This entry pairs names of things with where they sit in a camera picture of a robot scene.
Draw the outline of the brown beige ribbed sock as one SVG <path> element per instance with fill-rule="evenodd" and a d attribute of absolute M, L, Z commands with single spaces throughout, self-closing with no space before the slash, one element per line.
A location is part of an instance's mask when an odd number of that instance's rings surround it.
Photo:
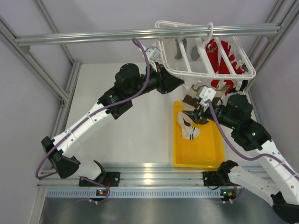
<path fill-rule="evenodd" d="M 199 93 L 201 92 L 204 86 L 200 86 L 197 89 L 194 89 L 193 87 L 189 89 L 189 91 L 187 92 L 187 94 L 185 95 L 185 97 L 181 102 L 181 105 L 184 107 L 185 110 L 194 110 L 202 107 L 205 111 L 209 107 L 209 106 L 203 107 L 199 104 Z M 220 99 L 223 96 L 225 96 L 225 92 L 228 90 L 228 86 L 224 86 L 221 89 L 215 89 L 215 88 L 213 89 L 216 90 L 216 95 L 211 102 L 217 105 L 220 102 Z"/>

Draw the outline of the white plastic clip hanger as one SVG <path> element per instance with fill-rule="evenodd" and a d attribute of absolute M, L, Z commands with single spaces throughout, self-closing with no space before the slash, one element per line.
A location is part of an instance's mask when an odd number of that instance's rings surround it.
<path fill-rule="evenodd" d="M 256 71 L 251 61 L 249 60 L 245 50 L 236 36 L 219 37 L 216 36 L 216 28 L 210 22 L 207 25 L 207 36 L 187 36 L 184 35 L 178 38 L 162 38 L 158 40 L 157 44 L 161 51 L 160 60 L 165 66 L 166 70 L 172 75 L 181 78 L 193 78 L 199 81 L 210 80 L 212 86 L 221 88 L 225 85 L 230 85 L 236 89 L 240 89 L 244 80 L 251 80 L 256 76 Z M 182 38 L 186 38 L 187 47 L 184 49 Z M 223 57 L 230 74 L 217 74 L 214 72 L 210 60 L 206 53 L 206 46 L 211 39 L 215 38 L 219 47 L 220 56 Z M 176 60 L 175 55 L 177 52 L 175 39 L 178 39 L 179 46 L 183 58 Z M 230 53 L 235 55 L 237 66 L 244 69 L 243 74 L 236 74 L 221 41 L 227 41 L 231 45 Z"/>

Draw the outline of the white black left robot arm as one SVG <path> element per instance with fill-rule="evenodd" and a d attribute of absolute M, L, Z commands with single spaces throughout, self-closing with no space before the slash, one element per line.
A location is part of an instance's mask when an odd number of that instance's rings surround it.
<path fill-rule="evenodd" d="M 115 83 L 75 124 L 53 138 L 45 137 L 42 146 L 47 158 L 60 178 L 72 175 L 90 179 L 101 185 L 106 179 L 103 166 L 97 161 L 85 162 L 75 157 L 76 151 L 106 124 L 117 120 L 132 106 L 132 100 L 151 91 L 168 94 L 183 85 L 183 79 L 168 73 L 156 63 L 153 69 L 146 67 L 146 74 L 140 74 L 136 64 L 121 66 L 115 75 Z"/>

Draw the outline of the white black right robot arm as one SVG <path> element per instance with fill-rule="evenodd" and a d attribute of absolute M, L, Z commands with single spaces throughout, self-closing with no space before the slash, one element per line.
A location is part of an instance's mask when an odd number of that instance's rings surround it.
<path fill-rule="evenodd" d="M 231 95 L 226 105 L 208 103 L 209 108 L 184 111 L 194 123 L 214 121 L 226 143 L 247 161 L 258 161 L 272 182 L 259 178 L 238 163 L 223 162 L 205 186 L 236 184 L 259 196 L 285 222 L 299 221 L 299 174 L 291 168 L 276 147 L 271 135 L 251 117 L 253 106 L 245 95 Z"/>

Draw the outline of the white striped sock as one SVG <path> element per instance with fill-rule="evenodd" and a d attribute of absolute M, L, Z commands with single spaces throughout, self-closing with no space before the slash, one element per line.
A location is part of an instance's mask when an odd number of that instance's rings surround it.
<path fill-rule="evenodd" d="M 182 128 L 182 138 L 186 140 L 194 140 L 199 137 L 201 130 L 193 126 L 193 121 L 184 113 L 178 112 L 176 122 Z"/>

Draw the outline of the grey sock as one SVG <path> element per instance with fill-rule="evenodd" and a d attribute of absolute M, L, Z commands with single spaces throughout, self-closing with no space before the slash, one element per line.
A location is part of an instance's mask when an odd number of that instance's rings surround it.
<path fill-rule="evenodd" d="M 181 40 L 182 40 L 184 49 L 186 50 L 187 40 L 186 40 L 186 38 L 182 38 Z M 183 58 L 183 56 L 182 56 L 182 53 L 181 53 L 181 49 L 180 49 L 180 46 L 179 46 L 178 39 L 175 39 L 175 43 L 176 43 L 176 49 L 177 49 L 177 52 L 176 52 L 176 55 L 175 55 L 175 59 L 176 60 L 181 60 Z"/>

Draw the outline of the yellow plastic tray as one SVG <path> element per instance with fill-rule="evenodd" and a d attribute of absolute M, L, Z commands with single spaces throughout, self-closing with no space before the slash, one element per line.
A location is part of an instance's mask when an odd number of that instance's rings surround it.
<path fill-rule="evenodd" d="M 183 111 L 181 101 L 173 103 L 173 165 L 180 168 L 199 168 L 216 171 L 225 161 L 222 136 L 212 121 L 191 127 L 200 130 L 197 137 L 182 137 L 182 126 L 177 122 L 177 115 Z"/>

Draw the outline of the red christmas sock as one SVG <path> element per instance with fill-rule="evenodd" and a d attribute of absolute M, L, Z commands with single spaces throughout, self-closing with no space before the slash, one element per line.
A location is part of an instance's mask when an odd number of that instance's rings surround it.
<path fill-rule="evenodd" d="M 236 57 L 230 53 L 231 45 L 227 41 L 221 41 L 221 45 L 224 48 L 226 55 L 228 56 L 230 63 L 236 74 L 243 74 L 245 71 L 241 66 L 237 66 L 238 62 L 236 61 Z M 217 74 L 230 74 L 230 71 L 219 53 L 219 47 L 215 38 L 211 39 L 210 42 L 206 46 L 206 53 L 212 65 L 212 68 Z"/>

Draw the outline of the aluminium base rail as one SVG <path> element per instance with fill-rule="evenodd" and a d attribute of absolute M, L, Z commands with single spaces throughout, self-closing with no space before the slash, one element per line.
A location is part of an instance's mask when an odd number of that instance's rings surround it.
<path fill-rule="evenodd" d="M 274 182 L 257 162 L 239 162 L 252 174 Z M 204 170 L 179 168 L 170 163 L 104 163 L 108 172 L 119 172 L 119 188 L 195 188 L 204 187 Z M 78 187 L 79 178 L 71 176 L 61 179 L 57 174 L 37 182 L 40 188 Z"/>

